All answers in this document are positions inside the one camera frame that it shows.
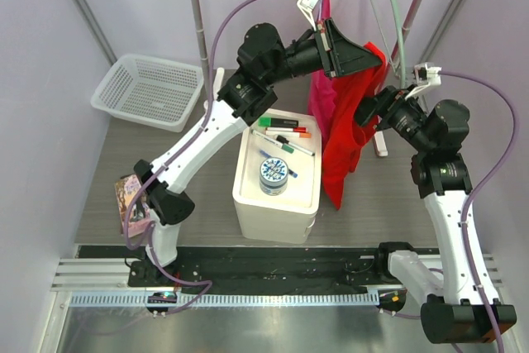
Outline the red t shirt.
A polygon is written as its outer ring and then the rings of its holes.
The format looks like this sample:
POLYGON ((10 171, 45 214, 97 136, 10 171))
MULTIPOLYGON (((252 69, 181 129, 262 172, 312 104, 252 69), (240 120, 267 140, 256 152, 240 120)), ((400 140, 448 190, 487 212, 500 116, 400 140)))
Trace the red t shirt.
POLYGON ((358 126, 354 114, 363 98, 374 96, 384 76, 386 58, 372 42, 366 43, 365 49, 376 55, 381 65, 335 79, 332 85, 335 109, 322 156, 322 184, 335 209, 341 208, 346 176, 355 172, 363 147, 374 135, 375 122, 358 126))

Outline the mint green hanger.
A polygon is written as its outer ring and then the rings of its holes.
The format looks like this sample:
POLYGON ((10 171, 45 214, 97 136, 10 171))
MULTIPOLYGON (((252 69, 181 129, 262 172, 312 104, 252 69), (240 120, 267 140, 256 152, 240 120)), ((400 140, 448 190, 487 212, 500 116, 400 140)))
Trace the mint green hanger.
MULTIPOLYGON (((377 8, 374 4, 374 0, 369 0, 369 3, 372 7, 375 21, 377 23, 377 27, 379 28, 379 33, 383 40, 384 49, 386 49, 386 51, 388 52, 388 43, 384 35, 384 30, 381 26, 381 23, 379 22, 379 15, 377 12, 377 8)), ((397 77, 404 78, 406 75, 406 50, 404 46, 403 19, 401 17, 398 0, 389 0, 389 4, 392 10, 393 25, 395 28, 396 45, 397 45, 397 54, 390 56, 391 61, 389 61, 389 66, 397 77)))

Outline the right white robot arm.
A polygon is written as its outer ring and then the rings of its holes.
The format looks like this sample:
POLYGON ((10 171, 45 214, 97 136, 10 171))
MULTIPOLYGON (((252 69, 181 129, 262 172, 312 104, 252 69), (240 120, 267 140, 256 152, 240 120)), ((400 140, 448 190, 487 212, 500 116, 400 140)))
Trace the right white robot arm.
POLYGON ((356 125, 377 120, 377 129, 395 130, 417 152, 412 180, 434 226, 442 275, 404 242, 380 244, 373 271, 382 282, 397 279, 416 300, 429 342, 496 343, 503 351, 500 337, 517 314, 498 296, 475 229, 471 196, 477 189, 460 153, 469 119, 469 109, 456 100, 442 100, 425 113, 409 90, 393 86, 360 100, 356 125))

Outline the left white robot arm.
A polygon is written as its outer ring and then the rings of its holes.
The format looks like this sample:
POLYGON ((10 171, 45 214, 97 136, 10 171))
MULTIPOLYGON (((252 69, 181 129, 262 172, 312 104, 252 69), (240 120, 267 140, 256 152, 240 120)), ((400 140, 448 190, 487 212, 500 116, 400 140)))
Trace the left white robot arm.
POLYGON ((159 286, 176 275, 180 224, 195 204, 184 192, 191 178, 228 141, 272 107, 274 85, 317 71, 330 79, 380 66, 372 51, 345 38, 331 18, 285 46, 275 26, 260 23, 245 34, 237 52, 238 69, 208 105, 206 114, 167 152, 152 162, 138 161, 134 172, 155 212, 146 253, 148 277, 159 286))

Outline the pink t shirt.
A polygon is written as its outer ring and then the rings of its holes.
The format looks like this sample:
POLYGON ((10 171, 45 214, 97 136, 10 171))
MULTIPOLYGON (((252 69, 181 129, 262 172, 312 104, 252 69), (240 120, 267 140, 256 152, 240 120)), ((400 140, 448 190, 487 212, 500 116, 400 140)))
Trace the pink t shirt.
POLYGON ((322 134, 323 146, 327 144, 330 135, 335 97, 336 92, 332 87, 332 81, 322 70, 314 72, 311 75, 307 112, 317 121, 322 134))

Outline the red whiteboard marker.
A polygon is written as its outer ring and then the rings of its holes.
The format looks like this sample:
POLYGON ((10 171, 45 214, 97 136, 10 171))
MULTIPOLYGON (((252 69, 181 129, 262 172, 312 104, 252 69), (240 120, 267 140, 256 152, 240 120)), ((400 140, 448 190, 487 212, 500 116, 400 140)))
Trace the red whiteboard marker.
POLYGON ((307 133, 306 128, 300 128, 300 127, 266 127, 266 131, 271 132, 295 132, 295 133, 307 133))

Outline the green capped white marker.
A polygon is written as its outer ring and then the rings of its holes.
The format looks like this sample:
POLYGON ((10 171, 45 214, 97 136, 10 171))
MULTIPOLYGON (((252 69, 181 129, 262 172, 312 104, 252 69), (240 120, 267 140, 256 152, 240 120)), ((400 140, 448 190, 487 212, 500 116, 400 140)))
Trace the green capped white marker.
POLYGON ((315 156, 316 155, 316 153, 314 151, 311 151, 309 149, 303 148, 300 145, 294 144, 294 143, 292 143, 292 142, 290 142, 290 141, 288 141, 286 139, 280 140, 279 138, 272 138, 271 136, 267 136, 264 133, 258 132, 258 131, 253 130, 253 129, 250 130, 250 133, 252 135, 254 135, 254 136, 258 136, 258 137, 264 139, 265 141, 268 141, 272 145, 275 145, 275 146, 279 147, 280 149, 282 149, 284 151, 287 151, 288 153, 293 153, 295 150, 298 150, 298 151, 304 153, 305 155, 309 155, 309 156, 315 156))

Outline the green highlighter marker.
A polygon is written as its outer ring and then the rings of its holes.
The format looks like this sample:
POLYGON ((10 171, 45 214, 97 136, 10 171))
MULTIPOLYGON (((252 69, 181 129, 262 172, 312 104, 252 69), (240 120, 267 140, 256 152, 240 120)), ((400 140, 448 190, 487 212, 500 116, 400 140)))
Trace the green highlighter marker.
POLYGON ((258 125, 263 127, 297 128, 298 120, 277 117, 261 117, 258 120, 258 125))

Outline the blue patterned round tin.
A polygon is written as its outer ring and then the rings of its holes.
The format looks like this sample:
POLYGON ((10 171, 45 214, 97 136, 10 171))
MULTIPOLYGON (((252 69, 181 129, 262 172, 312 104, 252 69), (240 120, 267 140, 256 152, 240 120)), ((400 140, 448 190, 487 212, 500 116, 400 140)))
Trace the blue patterned round tin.
POLYGON ((287 163, 277 157, 265 159, 259 167, 260 188, 270 196, 282 194, 288 184, 287 163))

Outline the blue ballpoint pen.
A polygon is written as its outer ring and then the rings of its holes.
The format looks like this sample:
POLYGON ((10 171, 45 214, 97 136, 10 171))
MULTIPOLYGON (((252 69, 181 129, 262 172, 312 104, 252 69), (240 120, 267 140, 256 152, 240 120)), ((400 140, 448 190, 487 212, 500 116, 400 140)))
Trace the blue ballpoint pen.
MULTIPOLYGON (((260 155, 263 156, 263 157, 265 157, 266 159, 269 159, 269 158, 274 157, 274 156, 270 155, 269 153, 267 153, 266 151, 264 151, 264 150, 262 150, 262 149, 259 149, 258 151, 259 151, 260 155)), ((298 177, 298 174, 297 174, 295 171, 293 171, 292 169, 290 169, 290 168, 288 168, 288 173, 289 173, 291 176, 293 176, 294 178, 297 178, 297 177, 298 177)))

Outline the white foam box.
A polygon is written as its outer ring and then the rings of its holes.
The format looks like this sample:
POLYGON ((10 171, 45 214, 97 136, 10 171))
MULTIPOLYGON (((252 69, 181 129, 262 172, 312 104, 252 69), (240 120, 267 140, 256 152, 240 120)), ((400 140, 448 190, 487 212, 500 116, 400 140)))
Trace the white foam box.
POLYGON ((298 121, 311 136, 294 137, 291 141, 314 155, 300 150, 289 154, 250 130, 244 131, 232 189, 236 215, 242 235, 248 239, 302 244, 311 233, 319 208, 322 135, 313 116, 273 108, 265 115, 298 121), (266 155, 284 160, 297 174, 288 177, 286 189, 279 195, 268 195, 260 188, 259 167, 266 155))

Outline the white plastic basket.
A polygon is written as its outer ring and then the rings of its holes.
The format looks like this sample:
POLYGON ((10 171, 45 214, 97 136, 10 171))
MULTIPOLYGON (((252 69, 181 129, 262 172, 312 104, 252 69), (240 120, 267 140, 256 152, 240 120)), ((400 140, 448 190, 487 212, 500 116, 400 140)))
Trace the white plastic basket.
POLYGON ((197 66, 127 54, 108 70, 90 103, 118 119, 181 132, 203 84, 203 71, 197 66))

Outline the pink illustrated book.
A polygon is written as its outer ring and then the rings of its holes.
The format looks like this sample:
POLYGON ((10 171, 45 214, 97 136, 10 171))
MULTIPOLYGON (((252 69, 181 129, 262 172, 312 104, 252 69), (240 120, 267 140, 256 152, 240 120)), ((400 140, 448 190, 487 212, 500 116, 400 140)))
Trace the pink illustrated book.
POLYGON ((139 200, 133 200, 140 187, 141 182, 134 174, 124 176, 114 184, 117 208, 122 227, 125 225, 126 210, 132 203, 131 215, 128 223, 129 237, 141 235, 151 221, 150 209, 146 202, 145 193, 142 194, 139 200))

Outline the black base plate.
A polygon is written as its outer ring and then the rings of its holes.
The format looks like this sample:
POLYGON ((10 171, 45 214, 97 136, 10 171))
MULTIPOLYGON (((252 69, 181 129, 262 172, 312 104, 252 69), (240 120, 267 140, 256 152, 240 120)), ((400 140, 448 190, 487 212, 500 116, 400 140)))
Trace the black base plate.
POLYGON ((164 269, 184 281, 212 281, 210 294, 364 293, 399 283, 382 264, 385 248, 184 246, 164 269))

